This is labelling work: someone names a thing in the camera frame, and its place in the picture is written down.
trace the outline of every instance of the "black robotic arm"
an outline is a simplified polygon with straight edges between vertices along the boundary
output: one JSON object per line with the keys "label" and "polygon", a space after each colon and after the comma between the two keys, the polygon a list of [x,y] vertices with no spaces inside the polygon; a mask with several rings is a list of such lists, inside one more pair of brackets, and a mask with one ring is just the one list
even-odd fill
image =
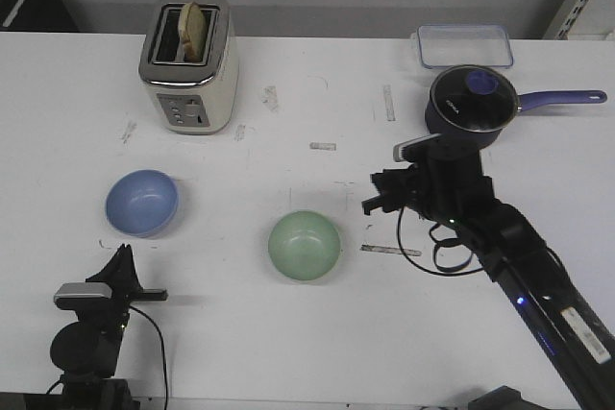
{"label": "black robotic arm", "polygon": [[471,141],[432,135],[395,148],[403,170],[372,175],[366,214],[405,206],[455,231],[521,315],[582,409],[615,409],[615,338],[528,220],[494,195]]}

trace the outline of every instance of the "lid knob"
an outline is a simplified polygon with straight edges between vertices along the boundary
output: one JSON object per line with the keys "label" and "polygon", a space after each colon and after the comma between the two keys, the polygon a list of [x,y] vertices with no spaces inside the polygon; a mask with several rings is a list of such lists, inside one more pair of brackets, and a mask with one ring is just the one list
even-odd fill
{"label": "lid knob", "polygon": [[490,95],[498,89],[498,78],[488,71],[477,69],[465,76],[468,89],[477,95]]}

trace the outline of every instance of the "purple handle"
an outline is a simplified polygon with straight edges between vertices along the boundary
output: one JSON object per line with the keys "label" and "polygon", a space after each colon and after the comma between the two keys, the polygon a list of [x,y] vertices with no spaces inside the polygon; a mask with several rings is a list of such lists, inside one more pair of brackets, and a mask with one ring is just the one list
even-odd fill
{"label": "purple handle", "polygon": [[604,103],[606,93],[601,90],[536,91],[519,95],[521,111],[545,105]]}

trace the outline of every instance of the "stain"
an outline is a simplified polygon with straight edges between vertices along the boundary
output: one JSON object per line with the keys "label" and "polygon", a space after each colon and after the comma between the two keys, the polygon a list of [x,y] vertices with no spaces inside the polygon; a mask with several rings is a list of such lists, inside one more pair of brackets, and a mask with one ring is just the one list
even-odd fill
{"label": "stain", "polygon": [[337,144],[335,143],[309,143],[310,149],[316,149],[321,151],[336,151]]}
{"label": "stain", "polygon": [[135,130],[136,130],[136,122],[130,120],[128,122],[128,125],[126,126],[126,130],[124,131],[124,134],[122,134],[122,137],[120,138],[124,142],[124,144],[128,143],[128,140],[133,135]]}
{"label": "stain", "polygon": [[[397,247],[384,247],[381,245],[367,245],[363,244],[360,248],[363,252],[374,252],[374,253],[392,253],[392,254],[403,254],[402,251]],[[418,250],[410,250],[404,249],[408,256],[421,256],[421,252]]]}
{"label": "stain", "polygon": [[346,204],[344,207],[345,211],[348,211],[348,202],[350,201],[350,196],[352,196],[353,194],[353,192],[346,191]]}
{"label": "stain", "polygon": [[98,239],[98,245],[100,245],[100,248],[101,248],[101,249],[105,249],[105,250],[113,250],[113,248],[112,248],[112,247],[105,247],[105,246],[103,245],[103,239]]}
{"label": "stain", "polygon": [[391,93],[391,85],[382,86],[382,96],[384,97],[384,107],[386,108],[386,120],[389,122],[395,121],[395,108],[393,107],[393,94]]}
{"label": "stain", "polygon": [[278,112],[280,105],[278,104],[278,90],[275,85],[266,86],[261,96],[262,103],[272,112]]}
{"label": "stain", "polygon": [[237,125],[237,130],[234,132],[234,140],[241,141],[246,135],[246,126],[243,124]]}
{"label": "stain", "polygon": [[321,76],[308,76],[312,79],[320,79],[321,81],[323,81],[325,83],[325,89],[328,90],[329,89],[329,81],[327,79],[325,79],[324,77]]}
{"label": "stain", "polygon": [[179,181],[179,182],[183,182],[183,181],[200,181],[201,179],[199,177],[190,177],[190,178],[177,178],[177,177],[173,177],[173,181]]}

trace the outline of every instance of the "saucepan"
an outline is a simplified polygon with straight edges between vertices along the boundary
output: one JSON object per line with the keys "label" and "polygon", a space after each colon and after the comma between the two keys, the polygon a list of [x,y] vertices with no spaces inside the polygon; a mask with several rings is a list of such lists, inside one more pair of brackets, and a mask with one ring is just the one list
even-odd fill
{"label": "saucepan", "polygon": [[601,90],[538,91],[518,95],[506,77],[491,68],[463,64],[433,81],[425,121],[430,133],[473,139],[481,148],[525,110],[553,104],[596,104]]}

